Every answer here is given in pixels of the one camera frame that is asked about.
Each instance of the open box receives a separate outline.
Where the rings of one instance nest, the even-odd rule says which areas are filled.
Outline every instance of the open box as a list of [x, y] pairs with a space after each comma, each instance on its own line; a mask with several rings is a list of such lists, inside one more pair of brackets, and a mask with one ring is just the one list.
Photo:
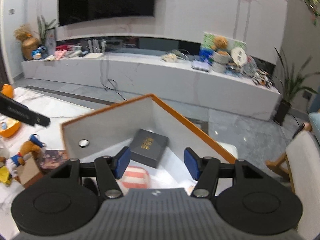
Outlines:
[[[235, 157], [188, 119], [180, 115], [153, 94], [133, 98], [127, 102], [80, 116], [61, 125], [63, 141], [69, 158], [93, 162], [100, 156], [115, 156], [128, 146], [139, 129], [167, 136], [168, 146], [157, 169], [137, 163], [147, 170], [151, 188], [188, 188], [196, 182], [183, 162], [183, 153], [190, 147], [200, 157], [211, 156], [222, 163], [234, 163]], [[87, 140], [86, 147], [79, 142]], [[232, 179], [223, 179], [216, 193], [232, 185]]]

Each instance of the red and white striped object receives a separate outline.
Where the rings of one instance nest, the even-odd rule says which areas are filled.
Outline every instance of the red and white striped object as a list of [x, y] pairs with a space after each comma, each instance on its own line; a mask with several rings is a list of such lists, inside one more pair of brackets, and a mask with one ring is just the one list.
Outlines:
[[128, 166], [120, 181], [126, 188], [150, 187], [149, 173], [144, 168], [137, 166]]

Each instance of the marble tv cabinet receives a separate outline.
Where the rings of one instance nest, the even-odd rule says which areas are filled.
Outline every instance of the marble tv cabinet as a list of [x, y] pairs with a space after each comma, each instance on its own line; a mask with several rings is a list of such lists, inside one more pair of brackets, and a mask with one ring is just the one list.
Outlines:
[[280, 100], [276, 88], [256, 86], [249, 78], [191, 68], [191, 61], [167, 63], [158, 56], [107, 53], [100, 59], [81, 57], [55, 61], [23, 61], [26, 78], [102, 87], [113, 79], [119, 91], [147, 94], [235, 114], [269, 120]]

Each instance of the plush toy with blue hat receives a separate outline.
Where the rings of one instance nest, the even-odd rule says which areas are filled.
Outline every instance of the plush toy with blue hat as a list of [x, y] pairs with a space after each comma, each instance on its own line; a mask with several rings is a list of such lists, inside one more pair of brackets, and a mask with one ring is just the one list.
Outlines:
[[17, 167], [19, 167], [20, 165], [25, 165], [25, 161], [27, 160], [26, 155], [28, 153], [31, 153], [34, 159], [38, 159], [40, 157], [39, 155], [44, 152], [44, 146], [45, 144], [40, 142], [36, 135], [32, 134], [30, 136], [30, 139], [22, 144], [22, 146], [20, 147], [20, 151], [16, 155], [10, 157], [7, 160], [5, 160], [4, 158], [0, 159], [0, 161], [2, 161], [3, 163], [5, 161], [5, 166], [12, 178], [20, 182], [19, 176], [17, 174]]

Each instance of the gray tile floor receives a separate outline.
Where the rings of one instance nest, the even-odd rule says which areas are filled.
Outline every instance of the gray tile floor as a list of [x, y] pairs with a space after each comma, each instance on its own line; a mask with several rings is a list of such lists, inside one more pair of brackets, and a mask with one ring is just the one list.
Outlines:
[[[103, 88], [69, 83], [22, 78], [15, 82], [15, 86], [34, 86], [111, 102], [120, 102], [123, 100], [118, 94], [111, 90], [105, 91]], [[77, 98], [42, 91], [37, 92], [92, 109], [105, 107], [104, 104]], [[126, 99], [138, 96], [137, 94], [125, 92], [121, 92], [121, 94]], [[266, 160], [275, 160], [278, 158], [290, 143], [293, 133], [298, 128], [298, 124], [292, 116], [286, 116], [284, 124], [281, 127], [272, 121], [265, 122], [206, 107], [171, 100], [164, 101], [183, 116], [208, 122], [210, 137], [217, 141], [234, 145], [238, 150], [239, 158], [248, 160], [267, 174], [278, 178], [264, 163]], [[298, 118], [297, 121], [299, 124], [303, 122]]]

